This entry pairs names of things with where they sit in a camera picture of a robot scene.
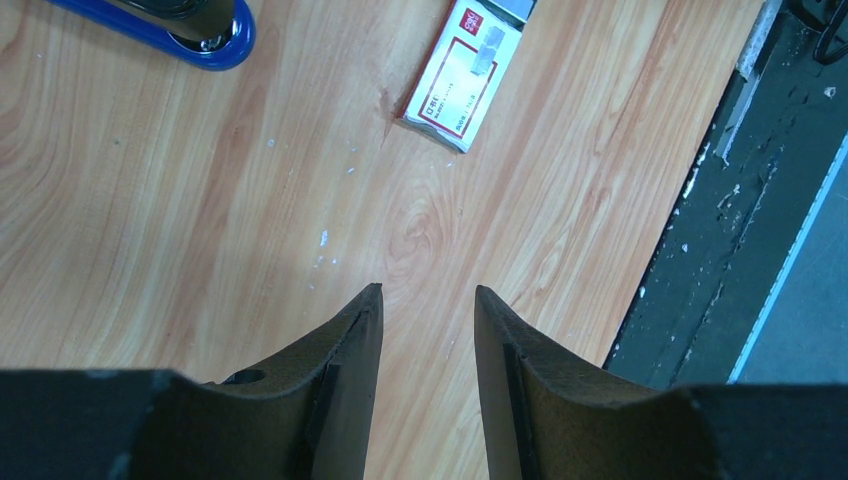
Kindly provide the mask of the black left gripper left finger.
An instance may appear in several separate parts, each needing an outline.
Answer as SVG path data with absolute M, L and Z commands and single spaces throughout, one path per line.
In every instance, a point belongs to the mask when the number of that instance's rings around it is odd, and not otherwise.
M 5 479 L 360 479 L 383 339 L 367 285 L 226 380 L 169 369 L 1 373 Z

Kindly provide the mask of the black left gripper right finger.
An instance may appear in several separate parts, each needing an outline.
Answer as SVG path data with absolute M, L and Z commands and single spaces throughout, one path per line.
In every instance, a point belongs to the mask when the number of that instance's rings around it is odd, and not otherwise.
M 493 479 L 843 479 L 843 384 L 655 390 L 586 361 L 475 292 L 474 346 Z

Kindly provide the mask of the red white staple box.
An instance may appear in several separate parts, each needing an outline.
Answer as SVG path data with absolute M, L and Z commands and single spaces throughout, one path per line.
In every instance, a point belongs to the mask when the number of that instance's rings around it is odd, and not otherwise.
M 400 119 L 469 152 L 535 6 L 533 0 L 453 1 Z

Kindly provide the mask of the blue black stapler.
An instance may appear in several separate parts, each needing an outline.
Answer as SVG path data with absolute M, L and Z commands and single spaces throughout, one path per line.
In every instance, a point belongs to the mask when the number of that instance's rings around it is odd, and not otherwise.
M 63 0 L 55 4 L 209 71 L 243 63 L 257 38 L 245 1 Z

